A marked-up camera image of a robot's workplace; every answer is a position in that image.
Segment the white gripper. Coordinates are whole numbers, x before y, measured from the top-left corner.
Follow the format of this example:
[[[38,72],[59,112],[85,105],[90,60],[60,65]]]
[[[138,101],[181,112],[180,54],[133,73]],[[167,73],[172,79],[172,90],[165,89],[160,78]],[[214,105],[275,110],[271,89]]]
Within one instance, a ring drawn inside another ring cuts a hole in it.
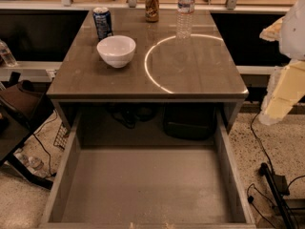
[[[305,0],[297,0],[284,18],[263,29],[259,37],[270,42],[279,40],[280,52],[296,60],[275,67],[270,76],[258,119],[264,125],[273,125],[305,96],[305,62],[298,61],[305,60]]]

